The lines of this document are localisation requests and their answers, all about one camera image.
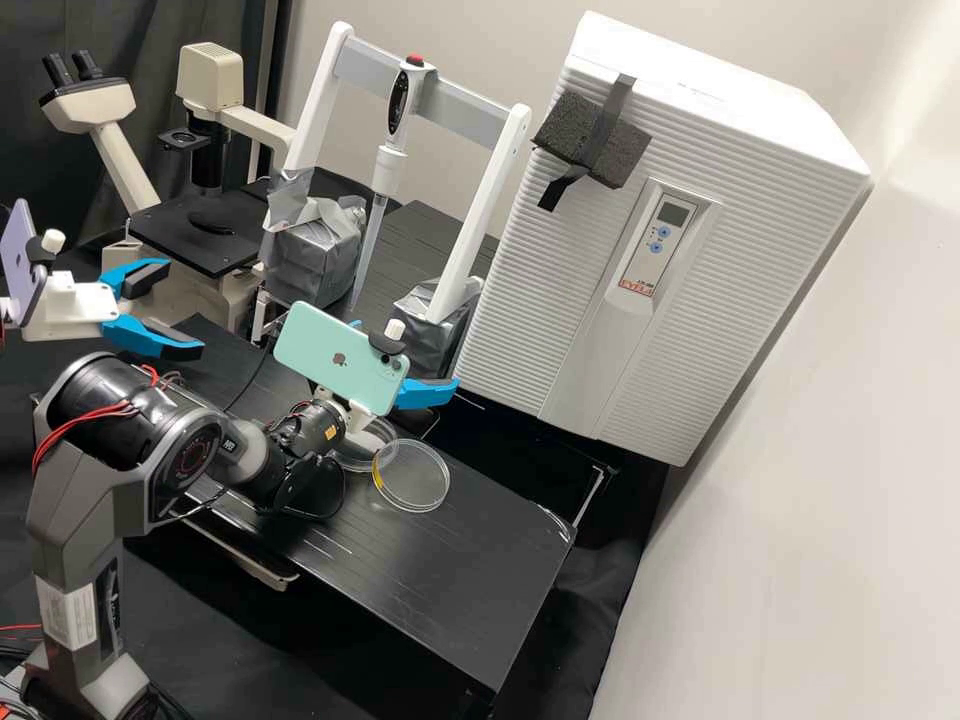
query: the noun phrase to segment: white knob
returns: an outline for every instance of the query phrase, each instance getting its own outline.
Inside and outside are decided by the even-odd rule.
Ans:
[[[399,340],[403,337],[403,331],[406,329],[407,326],[403,324],[403,320],[391,318],[387,323],[387,329],[384,330],[383,334],[391,340]]]
[[[60,251],[63,250],[64,244],[67,242],[67,236],[64,235],[59,230],[45,230],[43,237],[40,238],[40,247],[46,250],[49,253],[54,255],[59,255]]]

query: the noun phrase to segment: label sticker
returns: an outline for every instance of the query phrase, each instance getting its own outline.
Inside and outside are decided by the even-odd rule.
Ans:
[[[43,630],[69,650],[79,650],[97,639],[97,610],[93,583],[62,593],[50,583],[35,578]]]
[[[643,282],[642,280],[640,282],[633,282],[626,278],[620,280],[620,287],[626,290],[632,290],[635,293],[640,293],[641,295],[646,295],[647,297],[651,297],[654,290],[653,285],[650,283]]]

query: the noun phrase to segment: black cloth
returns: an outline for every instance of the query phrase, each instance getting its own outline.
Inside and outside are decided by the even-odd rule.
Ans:
[[[37,227],[57,227],[69,242],[126,218],[88,137],[56,130],[39,98],[50,90],[40,59],[89,50],[106,75],[126,77],[137,108],[121,121],[161,198],[184,185],[185,159],[164,153],[156,134],[186,123],[173,94],[180,46],[210,40],[241,53],[245,97],[255,98],[265,0],[4,0],[0,2],[0,203],[30,202]],[[227,175],[246,179],[249,142],[230,143]]]
[[[570,552],[497,698],[497,720],[590,715],[640,553],[633,539]]]

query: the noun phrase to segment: white wall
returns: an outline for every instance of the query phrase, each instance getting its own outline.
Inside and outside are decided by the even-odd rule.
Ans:
[[[901,152],[647,548],[592,720],[958,717],[960,9],[933,11],[885,91],[918,112],[868,103]]]
[[[861,116],[871,94],[901,65],[903,40],[920,17],[902,0],[411,0],[330,3],[295,0],[281,84],[280,118],[295,123],[326,34],[347,20],[366,40],[395,54],[420,52],[441,73],[501,103],[525,102],[539,126],[577,21],[596,10],[757,72],[802,87],[849,128],[872,165],[884,151]],[[385,135],[383,101],[341,90],[320,163],[369,182]],[[411,132],[401,199],[420,199],[462,218],[488,154],[443,130]],[[517,163],[491,223],[499,234],[519,185]]]

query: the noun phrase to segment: teal smartphone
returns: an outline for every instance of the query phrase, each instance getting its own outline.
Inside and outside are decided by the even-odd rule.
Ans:
[[[290,308],[273,356],[291,370],[376,415],[386,415],[410,369],[406,355],[388,358],[365,333],[298,301]]]

